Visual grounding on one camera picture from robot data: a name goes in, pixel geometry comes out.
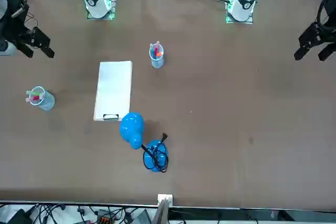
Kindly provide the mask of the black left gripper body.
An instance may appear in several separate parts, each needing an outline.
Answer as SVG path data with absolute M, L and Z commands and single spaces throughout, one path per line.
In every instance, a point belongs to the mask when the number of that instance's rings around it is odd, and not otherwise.
M 326 21 L 321 20 L 322 9 L 318 10 L 318 43 L 322 44 L 325 42 L 335 41 L 335 11 L 330 15 L 326 13 Z

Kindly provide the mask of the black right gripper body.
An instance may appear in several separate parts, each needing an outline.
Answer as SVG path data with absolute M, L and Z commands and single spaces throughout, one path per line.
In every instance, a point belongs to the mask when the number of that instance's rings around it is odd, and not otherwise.
M 25 26 L 28 10 L 24 0 L 2 0 L 2 37 L 19 44 L 32 43 L 33 30 Z

